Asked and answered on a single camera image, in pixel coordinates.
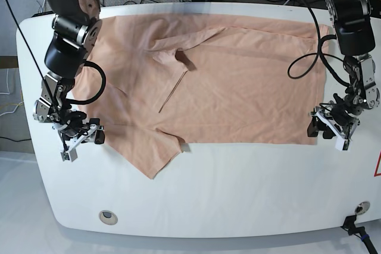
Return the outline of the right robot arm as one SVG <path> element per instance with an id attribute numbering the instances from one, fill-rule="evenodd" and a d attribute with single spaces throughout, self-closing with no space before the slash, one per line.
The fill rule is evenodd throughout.
<path id="1" fill-rule="evenodd" d="M 104 92 L 106 75 L 102 68 L 87 60 L 101 30 L 99 0 L 48 0 L 55 17 L 52 21 L 53 38 L 45 54 L 48 73 L 42 79 L 42 93 L 36 101 L 33 118 L 40 123 L 51 123 L 63 144 L 64 161 L 77 158 L 76 148 L 82 143 L 101 145 L 105 141 L 104 128 L 98 118 L 87 118 L 75 105 L 89 105 Z M 74 88 L 75 78 L 83 67 L 95 69 L 101 76 L 101 85 L 95 95 L 86 100 L 67 98 Z"/>

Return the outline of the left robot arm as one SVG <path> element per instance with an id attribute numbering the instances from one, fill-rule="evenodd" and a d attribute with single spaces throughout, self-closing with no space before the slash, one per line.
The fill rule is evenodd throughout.
<path id="1" fill-rule="evenodd" d="M 338 150 L 348 150 L 351 137 L 360 124 L 358 116 L 380 104 L 376 66 L 370 55 L 376 47 L 370 21 L 371 4 L 370 0 L 326 0 L 326 4 L 335 32 L 322 40 L 337 41 L 349 82 L 339 78 L 322 48 L 318 48 L 323 64 L 336 81 L 345 86 L 345 97 L 334 94 L 332 101 L 315 107 L 307 134 L 310 137 L 322 134 L 324 139 L 335 138 Z"/>

